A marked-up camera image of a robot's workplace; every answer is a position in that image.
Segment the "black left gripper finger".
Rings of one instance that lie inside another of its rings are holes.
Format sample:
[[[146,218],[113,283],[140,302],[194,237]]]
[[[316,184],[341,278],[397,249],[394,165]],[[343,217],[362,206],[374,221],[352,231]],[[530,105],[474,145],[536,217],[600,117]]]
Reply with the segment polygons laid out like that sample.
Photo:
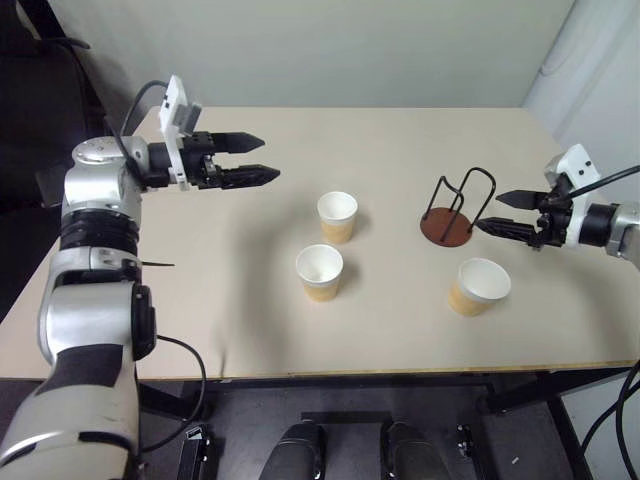
[[[259,187],[270,183],[279,176],[279,170],[260,164],[221,169],[219,173],[220,188],[229,190]]]
[[[212,133],[216,153],[243,154],[261,148],[265,141],[246,132]]]

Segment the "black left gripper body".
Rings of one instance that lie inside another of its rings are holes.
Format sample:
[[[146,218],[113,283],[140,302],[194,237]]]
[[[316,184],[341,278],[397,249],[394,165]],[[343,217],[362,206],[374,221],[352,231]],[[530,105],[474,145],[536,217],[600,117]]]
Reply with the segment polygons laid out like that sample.
[[[213,157],[224,150],[224,134],[194,132],[182,139],[181,158],[188,182],[199,189],[222,187],[222,168]]]

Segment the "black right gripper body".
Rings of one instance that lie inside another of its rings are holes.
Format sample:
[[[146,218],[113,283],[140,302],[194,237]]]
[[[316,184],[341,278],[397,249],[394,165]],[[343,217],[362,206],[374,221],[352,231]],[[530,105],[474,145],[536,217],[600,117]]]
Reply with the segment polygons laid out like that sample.
[[[572,200],[567,198],[573,184],[565,173],[560,174],[549,192],[537,192],[535,208],[540,216],[536,221],[539,230],[530,246],[540,250],[543,246],[562,247],[572,214]]]

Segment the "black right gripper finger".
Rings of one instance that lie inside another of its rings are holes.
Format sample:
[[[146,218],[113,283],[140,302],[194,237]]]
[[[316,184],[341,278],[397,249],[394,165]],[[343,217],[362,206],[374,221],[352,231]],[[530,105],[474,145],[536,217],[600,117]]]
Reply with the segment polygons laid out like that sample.
[[[536,231],[532,225],[512,219],[488,217],[478,220],[475,226],[491,236],[519,241],[529,246],[533,245],[536,239]]]
[[[529,190],[512,190],[496,196],[496,200],[521,210],[538,210],[543,193]]]

